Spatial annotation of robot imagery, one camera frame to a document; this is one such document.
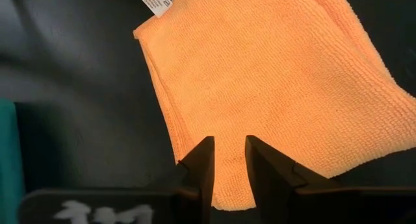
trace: white care label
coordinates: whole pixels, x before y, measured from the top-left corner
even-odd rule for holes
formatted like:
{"label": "white care label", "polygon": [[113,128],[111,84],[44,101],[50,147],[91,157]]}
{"label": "white care label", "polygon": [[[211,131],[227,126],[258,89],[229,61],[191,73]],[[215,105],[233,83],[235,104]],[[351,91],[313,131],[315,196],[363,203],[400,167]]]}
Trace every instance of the white care label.
{"label": "white care label", "polygon": [[143,0],[143,2],[158,18],[172,6],[171,0]]}

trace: black surface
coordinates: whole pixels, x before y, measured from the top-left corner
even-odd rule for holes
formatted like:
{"label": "black surface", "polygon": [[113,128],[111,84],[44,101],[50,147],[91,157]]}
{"label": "black surface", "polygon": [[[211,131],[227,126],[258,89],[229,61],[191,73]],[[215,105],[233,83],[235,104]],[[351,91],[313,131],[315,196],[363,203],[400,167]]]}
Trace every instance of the black surface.
{"label": "black surface", "polygon": [[[399,85],[413,95],[413,0],[349,0]],[[0,97],[18,102],[28,190],[137,187],[174,167],[166,125],[132,31],[141,0],[0,0]],[[416,186],[416,150],[341,175]],[[215,212],[253,223],[256,211]]]}

